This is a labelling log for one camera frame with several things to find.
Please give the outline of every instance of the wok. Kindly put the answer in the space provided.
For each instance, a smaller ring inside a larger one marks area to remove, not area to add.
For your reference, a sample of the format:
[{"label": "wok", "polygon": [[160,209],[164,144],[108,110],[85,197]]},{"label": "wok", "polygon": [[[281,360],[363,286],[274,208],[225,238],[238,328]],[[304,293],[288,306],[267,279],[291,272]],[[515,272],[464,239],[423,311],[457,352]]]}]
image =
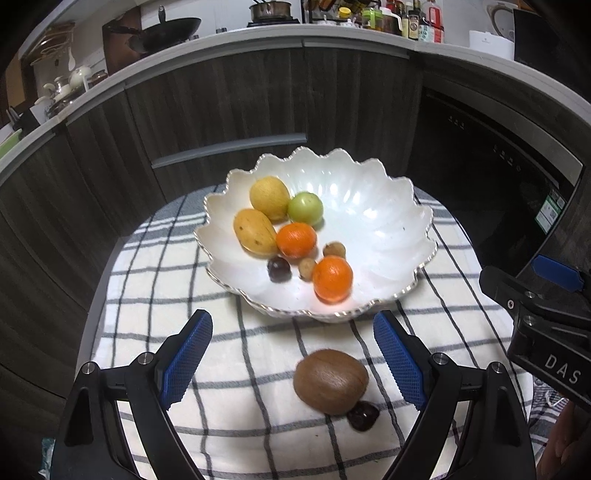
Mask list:
[{"label": "wok", "polygon": [[127,43],[129,48],[138,53],[155,53],[187,40],[201,24],[200,18],[192,17],[166,20],[166,12],[162,5],[158,8],[158,19],[159,24],[145,30],[123,25],[111,25],[108,30],[116,34],[132,34]]}]

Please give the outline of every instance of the orange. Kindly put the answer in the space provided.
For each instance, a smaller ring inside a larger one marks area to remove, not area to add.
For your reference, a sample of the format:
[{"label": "orange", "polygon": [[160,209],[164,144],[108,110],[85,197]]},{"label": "orange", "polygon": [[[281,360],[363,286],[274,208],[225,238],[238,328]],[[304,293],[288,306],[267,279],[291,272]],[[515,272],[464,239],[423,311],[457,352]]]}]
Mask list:
[{"label": "orange", "polygon": [[337,303],[351,293],[353,270],[344,258],[329,255],[314,268],[312,282],[320,300]]},{"label": "orange", "polygon": [[316,231],[306,223],[289,223],[277,232],[277,247],[289,258],[303,258],[316,246]]}]

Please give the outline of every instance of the dark wood cabinet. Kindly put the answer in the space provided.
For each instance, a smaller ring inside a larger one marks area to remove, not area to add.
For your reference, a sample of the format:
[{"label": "dark wood cabinet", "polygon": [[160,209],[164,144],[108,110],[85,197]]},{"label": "dark wood cabinet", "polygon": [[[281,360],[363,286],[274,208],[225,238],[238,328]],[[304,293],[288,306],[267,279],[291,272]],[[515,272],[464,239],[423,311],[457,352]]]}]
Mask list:
[{"label": "dark wood cabinet", "polygon": [[299,146],[280,145],[211,155],[157,168],[154,172],[164,190],[167,201],[171,202],[181,195],[195,190],[225,183],[228,172],[234,168],[251,170],[263,153],[271,153],[279,158],[285,158]]},{"label": "dark wood cabinet", "polygon": [[164,206],[124,93],[76,119],[67,132],[86,184],[119,236]]},{"label": "dark wood cabinet", "polygon": [[303,49],[219,57],[127,90],[148,158],[306,131]]},{"label": "dark wood cabinet", "polygon": [[0,216],[0,365],[67,395],[85,310],[35,262]]},{"label": "dark wood cabinet", "polygon": [[16,426],[45,437],[56,436],[65,399],[36,387],[2,365],[0,385],[0,424],[3,428]]},{"label": "dark wood cabinet", "polygon": [[420,103],[421,70],[408,59],[341,48],[306,48],[308,146],[344,148],[404,174]]},{"label": "dark wood cabinet", "polygon": [[85,310],[118,238],[64,134],[0,187],[0,212],[27,252]]}]

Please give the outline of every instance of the white bowl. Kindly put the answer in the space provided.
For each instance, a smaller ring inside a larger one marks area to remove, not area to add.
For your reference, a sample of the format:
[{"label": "white bowl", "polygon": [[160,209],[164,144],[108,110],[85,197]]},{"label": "white bowl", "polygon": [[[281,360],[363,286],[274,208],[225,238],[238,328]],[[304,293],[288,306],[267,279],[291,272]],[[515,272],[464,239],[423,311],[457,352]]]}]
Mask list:
[{"label": "white bowl", "polygon": [[[269,175],[279,177],[292,196],[307,191],[322,200],[324,222],[316,228],[316,260],[326,243],[345,245],[353,288],[343,302],[320,301],[312,284],[299,278],[295,263],[290,281],[271,282],[267,261],[249,255],[238,242],[234,216],[252,208],[249,189]],[[204,206],[207,222],[196,228],[195,237],[210,258],[207,273],[227,291],[274,317],[349,320],[409,292],[417,283],[417,270],[437,252],[437,244],[427,237],[433,211],[416,204],[412,182],[391,179],[375,158],[355,162],[345,150],[318,156],[301,147],[285,159],[262,155],[253,170],[232,170],[224,192],[207,195]]]}]

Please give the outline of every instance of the saucepan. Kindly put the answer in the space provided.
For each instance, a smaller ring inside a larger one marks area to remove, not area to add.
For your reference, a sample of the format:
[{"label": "saucepan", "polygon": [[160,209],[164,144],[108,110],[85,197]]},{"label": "saucepan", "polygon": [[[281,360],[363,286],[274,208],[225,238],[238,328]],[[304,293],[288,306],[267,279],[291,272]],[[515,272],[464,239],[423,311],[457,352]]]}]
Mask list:
[{"label": "saucepan", "polygon": [[251,5],[251,17],[253,22],[271,19],[291,18],[291,3],[289,2],[263,2]]}]

